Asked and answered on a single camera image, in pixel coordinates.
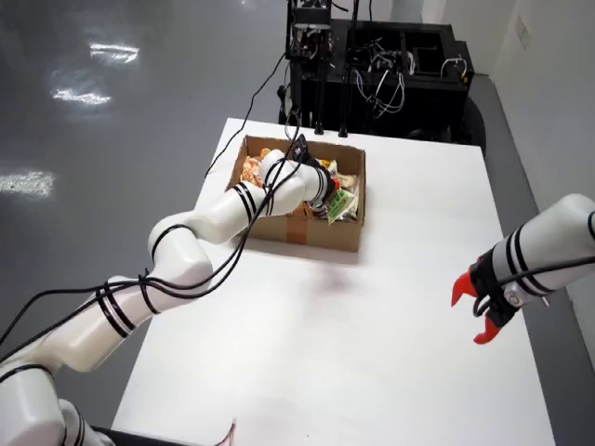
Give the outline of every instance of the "power outlet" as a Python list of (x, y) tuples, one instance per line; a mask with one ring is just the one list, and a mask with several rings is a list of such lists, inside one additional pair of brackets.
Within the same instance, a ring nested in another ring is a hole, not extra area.
[(522, 16), (517, 17), (517, 36), (519, 36), (519, 40), (521, 41), (521, 45), (523, 48), (527, 48), (529, 45), (529, 41), (531, 40), (531, 30), (527, 26), (527, 22), (524, 21)]

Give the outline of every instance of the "packing tape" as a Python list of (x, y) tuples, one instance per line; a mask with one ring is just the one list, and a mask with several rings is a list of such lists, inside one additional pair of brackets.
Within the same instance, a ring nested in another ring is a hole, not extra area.
[(287, 236), (285, 237), (288, 243), (308, 244), (308, 220), (306, 218), (292, 218), (287, 219)]

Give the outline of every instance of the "wire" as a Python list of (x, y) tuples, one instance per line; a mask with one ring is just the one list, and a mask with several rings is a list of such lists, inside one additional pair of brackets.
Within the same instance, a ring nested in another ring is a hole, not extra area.
[(341, 11), (350, 12), (346, 7), (342, 7), (341, 5), (337, 5), (335, 2), (331, 2), (331, 5), (333, 5), (337, 9), (340, 9)]
[(380, 79), (380, 83), (378, 84), (378, 88), (376, 89), (376, 93), (374, 94), (374, 96), (378, 96), (378, 92), (380, 91), (380, 88), (382, 87), (382, 84), (384, 83), (384, 80), (387, 77), (387, 74), (389, 73), (390, 70), (386, 70), (384, 72), (384, 75), (382, 76), (382, 79)]
[(464, 60), (463, 58), (451, 58), (451, 59), (445, 60), (444, 63), (443, 63), (443, 66), (440, 69), (440, 77), (443, 77), (444, 76), (444, 74), (443, 74), (444, 67), (446, 66), (447, 63), (450, 63), (450, 62), (454, 62), (455, 63), (455, 66), (456, 66), (456, 69), (457, 70), (458, 70), (458, 63), (459, 62), (463, 62), (463, 64), (465, 65), (465, 68), (463, 69), (463, 72), (461, 73), (461, 78), (465, 77), (465, 74), (467, 74), (467, 61)]
[[(126, 286), (126, 287), (128, 287), (128, 285), (134, 286), (135, 284), (137, 284), (137, 282), (138, 281), (113, 282), (113, 283), (109, 283), (109, 286), (110, 287), (112, 287), (112, 286)], [(105, 288), (105, 284), (102, 284), (102, 285), (98, 285), (98, 286), (91, 286), (88, 288), (46, 290), (46, 291), (43, 291), (41, 293), (34, 295), (31, 299), (29, 299), (29, 301), (27, 301), (27, 303), (24, 305), (24, 307), (20, 309), (19, 314), (17, 314), (17, 316), (13, 319), (13, 321), (10, 323), (10, 325), (8, 325), (8, 327), (2, 333), (2, 336), (0, 336), (0, 346), (2, 346), (2, 344), (4, 344), (4, 342), (7, 340), (8, 336), (10, 335), (12, 330), (15, 328), (15, 326), (20, 321), (20, 319), (24, 316), (24, 314), (27, 312), (27, 310), (35, 302), (40, 300), (42, 297), (45, 297), (47, 295), (80, 295), (80, 294), (84, 294), (84, 293), (97, 293), (97, 292), (104, 291), (104, 288)]]
[[(364, 89), (363, 89), (363, 78), (362, 75), (356, 70), (353, 69), (353, 72), (355, 72), (355, 84), (357, 86), (358, 91), (360, 92), (360, 95), (362, 95), (362, 98), (364, 98), (364, 100), (367, 103), (374, 103), (374, 108), (379, 107), (380, 109), (382, 109), (382, 111), (380, 112), (380, 114), (378, 116), (375, 116), (375, 119), (380, 118), (380, 116), (382, 116), (385, 112), (389, 113), (389, 114), (394, 114), (394, 113), (398, 113), (401, 111), (401, 109), (403, 108), (404, 105), (404, 101), (405, 101), (405, 97), (404, 97), (404, 79), (403, 79), (403, 74), (400, 72), (399, 73), (399, 84), (397, 85), (397, 87), (394, 90), (394, 93), (392, 94), (392, 98), (390, 99), (390, 102), (388, 104), (384, 103), (382, 100), (378, 99), (376, 97), (376, 95), (370, 95), (367, 96), (364, 93)], [(397, 93), (399, 92), (399, 90), (402, 90), (401, 93), (401, 103), (398, 106), (392, 105), (392, 102), (394, 101), (394, 99), (397, 96)]]
[[(293, 139), (291, 140), (289, 149), (288, 149), (287, 153), (285, 154), (285, 157), (283, 158), (283, 161), (281, 162), (281, 164), (276, 172), (276, 175), (274, 176), (272, 182), (269, 185), (269, 190), (268, 190), (267, 194), (265, 195), (264, 200), (260, 204), (260, 207), (258, 208), (257, 212), (254, 214), (254, 216), (250, 220), (250, 224), (247, 226), (245, 233), (242, 236), (242, 238), (241, 238), (240, 242), (238, 243), (237, 247), (235, 248), (235, 250), (231, 253), (231, 255), (228, 257), (228, 259), (225, 262), (223, 262), (223, 264), (216, 271), (214, 271), (209, 277), (205, 278), (204, 280), (202, 280), (198, 283), (192, 284), (192, 285), (178, 285), (176, 283), (164, 281), (163, 279), (159, 279), (159, 278), (146, 278), (146, 279), (138, 279), (136, 281), (111, 282), (111, 283), (107, 283), (107, 284), (103, 284), (103, 285), (98, 285), (98, 286), (88, 287), (88, 288), (81, 288), (81, 289), (48, 290), (48, 291), (39, 293), (38, 295), (35, 295), (34, 297), (32, 297), (29, 300), (29, 302), (27, 302), (25, 307), (23, 307), (21, 309), (21, 311), (19, 312), (19, 314), (17, 315), (15, 320), (10, 324), (8, 329), (3, 334), (3, 336), (2, 336), (3, 341), (7, 338), (8, 334), (12, 331), (12, 329), (14, 328), (16, 323), (24, 315), (24, 313), (27, 311), (27, 309), (29, 309), (29, 307), (33, 303), (35, 303), (37, 300), (39, 300), (41, 297), (46, 296), (46, 295), (55, 295), (55, 294), (81, 294), (81, 293), (89, 293), (89, 292), (95, 292), (95, 295), (93, 297), (89, 298), (85, 302), (85, 304), (83, 304), (77, 310), (70, 313), (68, 316), (62, 318), (60, 321), (52, 324), (51, 326), (49, 326), (45, 330), (39, 332), (38, 334), (31, 337), (27, 341), (16, 346), (15, 348), (11, 349), (6, 355), (4, 355), (2, 358), (0, 358), (0, 363), (6, 361), (14, 354), (16, 354), (19, 351), (21, 351), (22, 349), (28, 347), (33, 342), (39, 340), (41, 337), (53, 332), (57, 328), (61, 327), (61, 325), (63, 325), (64, 323), (70, 321), (74, 317), (83, 313), (84, 311), (86, 311), (88, 308), (92, 307), (95, 303), (97, 303), (100, 299), (104, 298), (108, 294), (117, 293), (119, 291), (125, 290), (126, 288), (130, 288), (132, 286), (147, 286), (147, 287), (151, 287), (153, 289), (157, 289), (157, 290), (161, 291), (162, 293), (165, 293), (172, 297), (185, 299), (185, 300), (196, 300), (196, 299), (201, 298), (205, 295), (208, 295), (208, 294), (214, 292), (216, 289), (218, 289), (228, 279), (228, 277), (231, 275), (231, 273), (235, 269), (236, 265), (238, 264), (240, 257), (242, 255), (242, 252), (244, 251), (244, 247), (245, 247), (246, 240), (248, 238), (249, 231), (252, 229), (252, 227), (254, 226), (254, 223), (256, 222), (256, 220), (258, 219), (260, 214), (262, 213), (264, 207), (267, 205), (267, 203), (271, 199), (271, 196), (281, 186), (283, 186), (284, 183), (286, 181), (288, 181), (298, 171), (299, 167), (301, 166), (302, 158), (299, 158), (297, 160), (296, 167), (292, 170), (292, 172), (289, 175), (287, 175), (287, 177), (285, 177), (283, 180), (281, 180), (281, 182), (278, 185), (276, 185), (276, 181), (283, 170), (283, 166), (284, 166), (285, 162), (287, 161), (289, 153), (291, 152), (291, 150), (298, 138), (299, 129), (300, 129), (300, 125), (299, 125), (299, 120), (298, 120), (296, 132), (294, 134)], [(181, 293), (176, 293), (176, 292), (172, 291), (172, 289), (191, 290), (191, 289), (198, 288), (198, 287), (206, 284), (207, 282), (210, 282), (231, 262), (232, 259), (234, 259), (234, 260), (233, 260), (233, 263), (231, 264), (230, 268), (228, 269), (228, 271), (223, 275), (223, 277), (220, 279), (219, 282), (217, 282), (214, 286), (210, 287), (209, 289), (207, 289), (203, 292), (194, 294), (194, 295), (181, 294)]]
[[(392, 102), (394, 101), (395, 97), (397, 96), (397, 92), (399, 91), (399, 89), (401, 89), (401, 103), (396, 107), (396, 109), (393, 109)], [(403, 108), (404, 103), (405, 103), (405, 87), (404, 87), (403, 74), (400, 72), (399, 73), (399, 84), (397, 85), (397, 87), (394, 90), (394, 93), (392, 94), (392, 98), (390, 99), (389, 105), (383, 107), (382, 112), (378, 116), (376, 116), (375, 119), (379, 119), (380, 116), (382, 116), (385, 112), (390, 113), (390, 114), (400, 112), (401, 109)]]
[[(126, 288), (129, 288), (129, 287), (133, 286), (134, 284), (136, 284), (136, 281), (134, 281), (134, 283), (131, 284), (131, 285), (127, 285), (127, 286), (124, 286), (123, 285), (123, 286), (117, 287), (117, 288), (115, 288), (113, 290), (110, 290), (110, 292), (111, 293), (116, 293), (118, 291), (122, 291), (122, 290), (124, 290)], [(100, 299), (102, 299), (106, 295), (107, 295), (107, 292), (105, 290), (102, 291), (102, 292), (97, 293), (95, 296), (93, 296), (89, 300), (87, 300), (85, 302), (85, 304), (83, 304), (82, 306), (80, 306), (79, 308), (77, 308), (75, 311), (73, 311), (72, 313), (70, 313), (65, 318), (63, 318), (60, 321), (54, 323), (53, 325), (50, 325), (45, 330), (43, 330), (43, 331), (39, 332), (38, 334), (36, 334), (35, 336), (29, 338), (27, 341), (23, 342), (22, 344), (14, 347), (6, 355), (4, 355), (2, 358), (0, 358), (0, 364), (3, 363), (4, 361), (6, 361), (11, 356), (13, 356), (14, 354), (18, 353), (20, 350), (28, 347), (33, 342), (39, 340), (40, 338), (42, 338), (43, 336), (45, 336), (45, 335), (47, 335), (47, 334), (49, 334), (51, 332), (53, 332), (54, 330), (56, 330), (57, 328), (59, 328), (64, 323), (68, 322), (69, 320), (71, 320), (74, 317), (78, 316), (79, 314), (83, 313), (84, 311), (86, 311), (88, 308), (92, 307), (96, 302), (98, 302)]]
[(231, 136), (230, 140), (227, 141), (227, 144), (225, 144), (225, 147), (223, 148), (223, 150), (215, 157), (215, 159), (213, 160), (213, 163), (211, 163), (211, 165), (208, 167), (208, 169), (206, 169), (205, 177), (211, 171), (211, 169), (213, 168), (213, 166), (215, 165), (215, 163), (217, 162), (217, 160), (221, 157), (221, 155), (223, 153), (225, 153), (225, 151), (227, 150), (228, 147), (230, 147), (230, 144), (233, 141), (233, 139), (235, 137), (237, 137), (240, 133), (242, 133), (242, 131), (244, 130), (245, 123), (247, 122), (248, 117), (250, 116), (250, 113), (252, 112), (252, 107), (254, 107), (254, 99), (256, 98), (257, 94), (262, 91), (262, 89), (270, 81), (270, 79), (275, 75), (275, 73), (277, 72), (277, 69), (279, 68), (279, 65), (281, 64), (281, 61), (284, 59), (284, 57), (285, 57), (285, 52), (283, 53), (283, 55), (277, 61), (277, 64), (275, 65), (275, 68), (272, 71), (272, 73), (269, 75), (269, 77), (267, 77), (267, 79), (260, 86), (260, 88), (256, 91), (256, 93), (254, 95), (252, 95), (252, 98), (250, 99), (250, 107), (248, 108), (248, 113), (245, 115), (244, 122), (242, 123), (242, 126), (240, 127), (240, 129), (237, 132), (235, 132), (233, 134), (233, 136)]
[(233, 445), (233, 434), (235, 433), (236, 422), (233, 420), (231, 423), (230, 430), (228, 431), (227, 435), (223, 438), (222, 441), (217, 443), (215, 446), (223, 446), (227, 440), (230, 441), (230, 445)]
[[(545, 272), (559, 271), (561, 269), (576, 268), (576, 267), (582, 267), (585, 265), (592, 265), (592, 264), (595, 264), (595, 256), (581, 257), (581, 258), (577, 258), (575, 260), (565, 260), (563, 262), (551, 263), (549, 265), (546, 265), (545, 267), (528, 269), (527, 271), (519, 272), (518, 274), (511, 274), (508, 277), (505, 277), (504, 279), (498, 281), (496, 286), (501, 288), (508, 283), (516, 282), (524, 277), (535, 276), (537, 274), (543, 274)], [(485, 311), (489, 309), (489, 307), (490, 307), (489, 299), (480, 306), (480, 304), (484, 301), (484, 299), (486, 299), (488, 297), (489, 297), (488, 295), (485, 295), (483, 297), (479, 297), (479, 298), (475, 299), (475, 302), (473, 302), (473, 315), (476, 318), (481, 317), (485, 313)]]
[(287, 83), (287, 70), (289, 70), (289, 65), (291, 65), (291, 60), (287, 62), (287, 66), (285, 67), (285, 74), (283, 75), (283, 85), (285, 89), (287, 89), (287, 87), (289, 86), (289, 84)]
[(289, 139), (289, 141), (291, 141), (292, 138), (289, 136), (289, 133), (287, 132), (287, 126), (289, 125), (289, 119), (291, 118), (292, 115), (295, 115), (296, 118), (298, 118), (298, 116), (296, 115), (296, 112), (294, 110), (290, 110), (289, 113), (287, 114), (287, 120), (285, 121), (285, 127), (284, 127), (285, 136), (287, 137), (287, 139)]
[(512, 274), (504, 279), (498, 281), (498, 286), (504, 286), (507, 283), (518, 281), (524, 277), (535, 276), (537, 274), (543, 274), (544, 272), (559, 271), (561, 269), (569, 269), (575, 267), (582, 267), (584, 265), (591, 265), (595, 263), (595, 256), (577, 258), (575, 260), (565, 260), (563, 262), (556, 262), (546, 265), (545, 267), (539, 267), (534, 269), (528, 269), (518, 274)]
[(409, 75), (413, 76), (416, 73), (416, 60), (410, 51), (407, 51), (407, 58), (409, 59)]

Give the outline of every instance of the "green package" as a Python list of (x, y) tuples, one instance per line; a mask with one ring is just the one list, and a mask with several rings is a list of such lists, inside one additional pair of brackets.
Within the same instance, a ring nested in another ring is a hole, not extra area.
[(335, 223), (335, 220), (344, 216), (353, 206), (357, 200), (357, 196), (343, 189), (335, 192), (335, 195), (326, 204), (326, 216), (328, 217), (328, 225)]

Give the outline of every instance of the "black band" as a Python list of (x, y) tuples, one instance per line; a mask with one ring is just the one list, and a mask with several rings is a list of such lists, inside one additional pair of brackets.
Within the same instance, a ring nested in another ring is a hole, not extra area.
[(0, 384), (4, 383), (9, 377), (14, 376), (15, 374), (19, 374), (20, 372), (26, 372), (28, 370), (43, 370), (50, 376), (52, 375), (52, 373), (49, 371), (49, 369), (44, 365), (25, 364), (25, 365), (20, 365), (19, 367), (16, 367), (16, 368), (6, 372), (2, 376), (0, 376)]
[(122, 323), (128, 328), (128, 330), (130, 330), (131, 332), (133, 330), (137, 329), (137, 326), (125, 315), (125, 313), (122, 311), (122, 309), (120, 308), (120, 306), (118, 305), (118, 301), (115, 300), (115, 297), (113, 297), (113, 293), (112, 290), (110, 290), (110, 287), (108, 286), (108, 284), (106, 283), (106, 285), (103, 287), (103, 289), (105, 290), (105, 295), (108, 296), (108, 300), (110, 301), (110, 304), (112, 304), (112, 308), (115, 311), (115, 314), (118, 315), (118, 318), (120, 318), (120, 321), (122, 321)]
[(66, 428), (66, 424), (64, 424), (64, 437), (62, 438), (61, 446), (66, 446), (66, 438), (68, 437), (68, 429)]
[[(512, 275), (514, 275), (518, 272), (516, 267), (514, 266), (514, 261), (512, 260), (512, 249), (510, 246), (512, 243), (512, 238), (516, 235), (517, 232), (518, 231), (512, 232), (506, 240), (506, 259), (507, 259), (507, 262), (509, 263), (509, 269), (510, 269), (510, 273)], [(535, 292), (531, 291), (529, 289), (529, 287), (522, 281), (522, 279), (519, 279), (516, 282), (519, 284), (519, 286), (522, 288), (522, 290), (525, 291), (528, 295), (539, 296)]]
[(271, 205), (271, 200), (270, 197), (267, 197), (267, 194), (269, 193), (267, 185), (263, 184), (262, 185), (262, 189), (264, 189), (265, 191), (265, 196), (264, 196), (264, 201), (267, 203), (267, 209), (264, 211), (264, 215), (267, 216), (269, 214), (269, 206)]
[(74, 446), (83, 446), (85, 442), (85, 420), (78, 409), (76, 409), (76, 413), (78, 413), (78, 433), (76, 434), (76, 440), (74, 441)]
[(250, 193), (250, 190), (248, 190), (244, 183), (238, 183), (238, 186), (240, 186), (244, 190), (245, 196), (248, 197), (250, 205), (252, 206), (252, 215), (254, 215), (257, 212), (257, 206), (254, 203), (254, 200), (252, 199), (252, 194)]
[(190, 232), (192, 232), (192, 230), (186, 226), (186, 225), (173, 225), (170, 226), (169, 228), (167, 228), (166, 230), (164, 230), (161, 234), (159, 234), (159, 237), (157, 237), (157, 240), (155, 241), (155, 244), (152, 246), (152, 250), (151, 250), (151, 258), (153, 260), (153, 262), (155, 261), (155, 251), (157, 250), (157, 246), (159, 245), (159, 243), (164, 239), (164, 237), (171, 232), (172, 230), (178, 230), (179, 228), (184, 228), (186, 230), (189, 230)]
[(320, 199), (321, 196), (323, 195), (323, 174), (320, 171), (320, 169), (315, 169), (316, 173), (318, 174), (318, 192), (316, 193), (316, 197), (314, 198), (314, 200), (312, 200), (313, 202), (315, 202), (316, 200)]
[(152, 302), (149, 298), (149, 294), (147, 293), (147, 285), (145, 285), (142, 282), (144, 279), (145, 279), (144, 277), (139, 275), (139, 288), (140, 288), (140, 293), (142, 294), (142, 300), (145, 301), (145, 305), (151, 311), (152, 314), (155, 314), (155, 315), (160, 314), (159, 311), (157, 311), (157, 308), (155, 308), (155, 306), (152, 304)]
[[(519, 230), (517, 230), (517, 238), (514, 239), (514, 249), (517, 252), (517, 258), (519, 259), (519, 266), (521, 267), (521, 272), (525, 272), (527, 271), (529, 268), (527, 268), (527, 264), (524, 261), (524, 257), (522, 256), (522, 250), (521, 250), (521, 230), (524, 227), (524, 225), (522, 225)], [(537, 290), (543, 292), (543, 293), (553, 293), (554, 290), (550, 290), (548, 287), (542, 285), (536, 278), (535, 276), (527, 276), (526, 277), (527, 281), (529, 281), (529, 283), (531, 283)]]
[(267, 175), (265, 175), (265, 177), (264, 177), (264, 183), (263, 183), (263, 184), (269, 184), (269, 175), (271, 174), (271, 172), (272, 172), (272, 170), (275, 168), (275, 166), (276, 166), (278, 163), (282, 163), (284, 159), (285, 159), (285, 158), (279, 158), (279, 159), (278, 159), (278, 160), (276, 160), (276, 161), (275, 161), (273, 164), (271, 164), (271, 167), (269, 168), (269, 172), (267, 172)]
[(269, 197), (269, 202), (267, 203), (267, 216), (271, 216), (272, 207), (274, 205), (275, 205), (275, 190), (271, 189), (271, 197)]
[(593, 237), (593, 240), (595, 240), (595, 228), (593, 228), (593, 217), (595, 216), (595, 211), (591, 212), (588, 215), (588, 231), (591, 233), (591, 237)]
[(81, 446), (83, 443), (83, 417), (78, 413), (78, 432), (76, 433), (76, 439), (74, 440), (74, 446)]
[(101, 311), (103, 311), (103, 316), (105, 316), (105, 319), (108, 320), (108, 322), (110, 323), (112, 328), (115, 330), (116, 333), (118, 333), (120, 335), (120, 337), (122, 337), (123, 339), (126, 339), (128, 337), (128, 333), (125, 332), (122, 329), (122, 327), (120, 326), (120, 324), (115, 321), (111, 312), (108, 310), (107, 305), (105, 305), (105, 301), (103, 300), (103, 297), (98, 299), (98, 302), (99, 302), (99, 307), (101, 308)]
[(242, 194), (242, 191), (237, 186), (233, 186), (233, 190), (235, 190), (238, 193), (238, 195), (240, 196), (240, 198), (242, 199), (242, 203), (244, 204), (244, 208), (245, 208), (245, 213), (248, 216), (248, 221), (250, 221), (252, 219), (252, 214), (250, 214), (250, 208), (248, 207), (248, 202), (245, 200), (245, 197)]

